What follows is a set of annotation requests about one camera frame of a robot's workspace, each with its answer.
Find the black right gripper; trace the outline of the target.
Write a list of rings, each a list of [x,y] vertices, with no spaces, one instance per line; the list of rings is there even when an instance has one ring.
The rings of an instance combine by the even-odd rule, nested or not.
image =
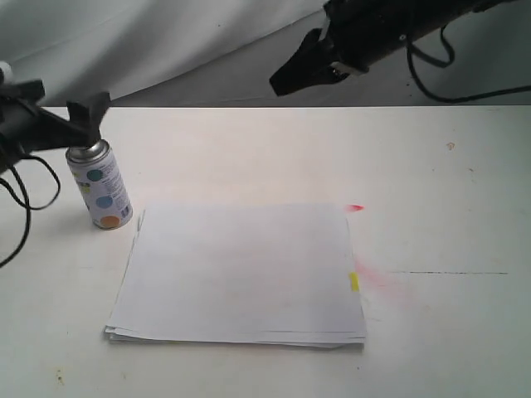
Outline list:
[[[366,74],[369,66],[406,45],[409,1],[328,1],[324,11],[328,26],[310,30],[269,79],[277,96]]]

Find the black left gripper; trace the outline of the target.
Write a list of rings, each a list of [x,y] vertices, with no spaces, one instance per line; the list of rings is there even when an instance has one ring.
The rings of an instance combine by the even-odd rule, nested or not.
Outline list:
[[[111,106],[108,91],[68,101],[68,119],[38,105],[45,94],[40,79],[14,84],[12,96],[1,94],[2,154],[15,156],[59,148],[88,148],[101,139],[100,124]]]

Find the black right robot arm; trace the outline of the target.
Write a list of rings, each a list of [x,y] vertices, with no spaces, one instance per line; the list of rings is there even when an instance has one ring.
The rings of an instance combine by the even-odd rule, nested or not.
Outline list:
[[[323,27],[308,32],[294,55],[270,78],[278,96],[337,84],[469,12],[500,1],[327,1]]]

